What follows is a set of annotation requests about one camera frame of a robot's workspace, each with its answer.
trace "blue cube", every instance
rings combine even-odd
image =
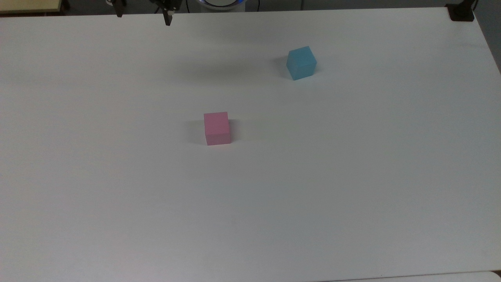
[[[289,51],[287,68],[293,80],[312,76],[316,66],[317,60],[315,60],[310,46]]]

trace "table surface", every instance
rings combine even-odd
[[[452,273],[392,278],[368,279],[365,282],[500,282],[501,278],[493,272]]]
[[[0,14],[59,12],[61,0],[2,0]]]
[[[445,8],[0,19],[0,277],[501,269],[501,76]],[[314,76],[293,81],[309,45]],[[233,143],[206,146],[227,111]]]

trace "cube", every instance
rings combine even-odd
[[[208,146],[231,143],[228,112],[205,113],[203,123]]]
[[[313,56],[310,46],[289,51],[287,68],[293,80],[312,76],[317,66],[317,60]]]

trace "pink cube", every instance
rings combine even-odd
[[[213,112],[203,114],[205,124],[205,139],[207,145],[230,144],[228,112]]]

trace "black cable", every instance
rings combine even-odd
[[[475,5],[473,5],[473,9],[471,9],[472,11],[475,11],[477,4],[478,4],[478,0],[475,1]]]

